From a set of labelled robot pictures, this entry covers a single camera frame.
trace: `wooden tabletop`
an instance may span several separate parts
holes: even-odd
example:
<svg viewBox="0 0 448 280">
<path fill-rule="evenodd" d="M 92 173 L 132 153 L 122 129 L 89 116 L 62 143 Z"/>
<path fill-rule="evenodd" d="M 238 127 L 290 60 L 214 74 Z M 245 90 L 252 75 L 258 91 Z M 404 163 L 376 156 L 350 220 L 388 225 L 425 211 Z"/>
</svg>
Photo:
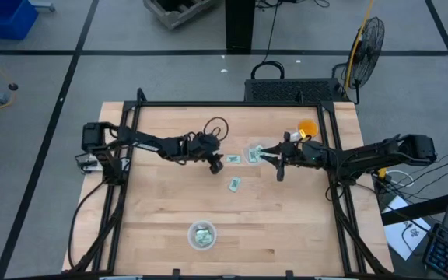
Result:
<svg viewBox="0 0 448 280">
<path fill-rule="evenodd" d="M 122 103 L 104 103 L 100 121 L 119 124 Z M 352 103 L 336 103 L 343 149 L 363 145 Z M 201 131 L 214 116 L 229 122 L 221 153 L 241 155 L 241 164 L 226 163 L 212 175 L 207 163 L 179 166 L 152 152 L 136 149 L 128 184 L 115 274 L 171 275 L 343 275 L 338 235 L 331 202 L 324 198 L 327 173 L 308 168 L 285 168 L 285 180 L 276 181 L 269 163 L 252 166 L 243 158 L 246 147 L 275 145 L 284 131 L 302 119 L 317 121 L 315 108 L 305 107 L 143 107 L 138 130 L 157 137 Z M 325 113 L 332 146 L 331 126 Z M 314 138 L 320 141 L 320 135 Z M 228 189 L 241 178 L 236 193 Z M 87 175 L 81 199 L 101 180 Z M 369 175 L 359 183 L 372 186 Z M 75 224 L 73 258 L 76 261 L 96 238 L 106 187 L 82 207 Z M 381 263 L 393 270 L 375 195 L 352 187 L 359 232 Z M 214 247 L 196 251 L 187 240 L 189 226 L 208 220 L 217 229 Z M 356 271 L 352 241 L 347 235 L 352 270 Z M 110 241 L 103 250 L 106 267 Z"/>
</svg>

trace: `blue bin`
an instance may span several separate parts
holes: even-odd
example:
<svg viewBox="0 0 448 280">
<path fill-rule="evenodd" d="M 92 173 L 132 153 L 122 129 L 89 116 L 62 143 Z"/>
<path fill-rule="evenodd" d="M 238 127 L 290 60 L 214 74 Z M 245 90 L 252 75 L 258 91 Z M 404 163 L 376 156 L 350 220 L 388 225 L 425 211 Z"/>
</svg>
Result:
<svg viewBox="0 0 448 280">
<path fill-rule="evenodd" d="M 22 40 L 36 18 L 28 0 L 0 0 L 0 39 Z"/>
</svg>

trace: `orange object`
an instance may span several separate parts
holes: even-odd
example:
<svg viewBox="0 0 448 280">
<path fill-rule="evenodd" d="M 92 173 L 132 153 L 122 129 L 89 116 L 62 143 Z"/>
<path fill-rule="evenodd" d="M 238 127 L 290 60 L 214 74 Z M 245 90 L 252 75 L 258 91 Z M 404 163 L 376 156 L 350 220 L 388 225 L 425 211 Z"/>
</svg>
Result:
<svg viewBox="0 0 448 280">
<path fill-rule="evenodd" d="M 300 135 L 302 135 L 302 138 L 307 137 L 307 135 L 314 137 L 319 132 L 319 128 L 317 127 L 317 124 L 312 120 L 300 121 L 298 129 L 299 129 Z"/>
</svg>

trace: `small green item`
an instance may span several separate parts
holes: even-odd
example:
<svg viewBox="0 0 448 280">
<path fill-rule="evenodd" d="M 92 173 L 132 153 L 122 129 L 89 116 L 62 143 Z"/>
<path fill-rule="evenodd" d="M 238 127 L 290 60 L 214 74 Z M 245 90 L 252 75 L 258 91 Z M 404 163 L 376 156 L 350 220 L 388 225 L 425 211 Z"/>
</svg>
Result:
<svg viewBox="0 0 448 280">
<path fill-rule="evenodd" d="M 251 163 L 256 163 L 258 161 L 257 159 L 258 154 L 256 149 L 249 149 L 248 150 L 248 161 Z"/>
<path fill-rule="evenodd" d="M 233 179 L 231 180 L 231 183 L 229 184 L 228 188 L 232 191 L 232 192 L 236 192 L 238 191 L 238 187 L 241 183 L 241 179 L 238 177 L 233 177 Z"/>
<path fill-rule="evenodd" d="M 241 163 L 241 156 L 238 155 L 227 155 L 226 162 L 228 163 Z"/>
<path fill-rule="evenodd" d="M 194 241 L 201 246 L 209 245 L 213 241 L 212 233 L 208 228 L 197 229 Z"/>
<path fill-rule="evenodd" d="M 265 152 L 262 152 L 263 149 L 264 147 L 262 147 L 262 145 L 255 147 L 255 151 L 257 151 L 257 161 L 262 161 L 261 155 L 265 154 Z"/>
</svg>

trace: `white sheet on floor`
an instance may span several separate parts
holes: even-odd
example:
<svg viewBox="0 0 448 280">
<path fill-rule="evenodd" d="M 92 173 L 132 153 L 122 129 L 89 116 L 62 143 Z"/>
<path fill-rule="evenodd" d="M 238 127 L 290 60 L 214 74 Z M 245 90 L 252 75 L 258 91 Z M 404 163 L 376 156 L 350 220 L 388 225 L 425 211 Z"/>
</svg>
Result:
<svg viewBox="0 0 448 280">
<path fill-rule="evenodd" d="M 399 196 L 396 196 L 392 202 L 388 205 L 392 209 L 399 209 L 403 208 L 405 206 L 408 206 L 408 203 L 402 199 Z M 382 213 L 388 212 L 390 209 L 386 207 Z M 423 228 L 429 230 L 430 226 L 425 222 L 423 219 L 415 219 L 414 222 L 416 222 L 418 225 L 422 226 Z M 407 260 L 410 256 L 412 251 L 409 250 L 409 247 L 405 244 L 405 242 L 402 240 L 402 232 L 405 230 L 405 228 L 411 224 L 411 227 L 408 228 L 404 233 L 405 241 L 407 241 L 409 247 L 414 251 L 418 244 L 421 242 L 421 240 L 425 237 L 426 232 L 422 229 L 418 228 L 415 224 L 411 222 L 399 222 L 393 225 L 384 226 L 385 229 L 385 235 L 387 236 L 387 242 L 388 244 L 402 257 L 404 260 Z"/>
</svg>

